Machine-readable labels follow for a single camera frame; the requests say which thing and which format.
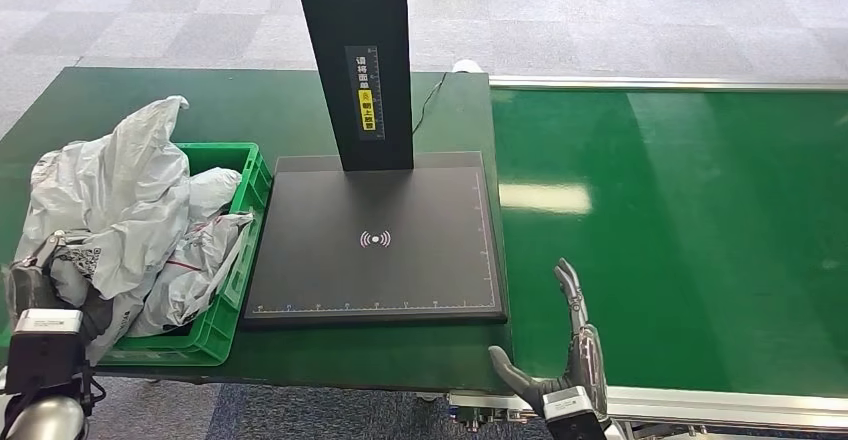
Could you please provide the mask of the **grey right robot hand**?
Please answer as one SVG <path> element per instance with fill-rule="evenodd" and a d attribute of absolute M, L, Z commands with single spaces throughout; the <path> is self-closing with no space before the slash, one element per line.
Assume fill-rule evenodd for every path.
<path fill-rule="evenodd" d="M 570 341 L 564 373 L 536 379 L 514 366 L 505 350 L 488 348 L 496 375 L 548 421 L 588 413 L 603 424 L 609 420 L 607 380 L 600 336 L 590 323 L 578 274 L 564 258 L 553 268 L 570 317 Z"/>

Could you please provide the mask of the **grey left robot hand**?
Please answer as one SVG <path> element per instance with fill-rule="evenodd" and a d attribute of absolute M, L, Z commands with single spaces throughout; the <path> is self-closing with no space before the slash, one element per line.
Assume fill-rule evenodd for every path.
<path fill-rule="evenodd" d="M 81 334 L 88 345 L 113 320 L 113 302 L 105 300 L 70 258 L 88 237 L 86 231 L 57 230 L 5 270 L 6 302 L 16 321 L 31 308 L 79 310 Z"/>

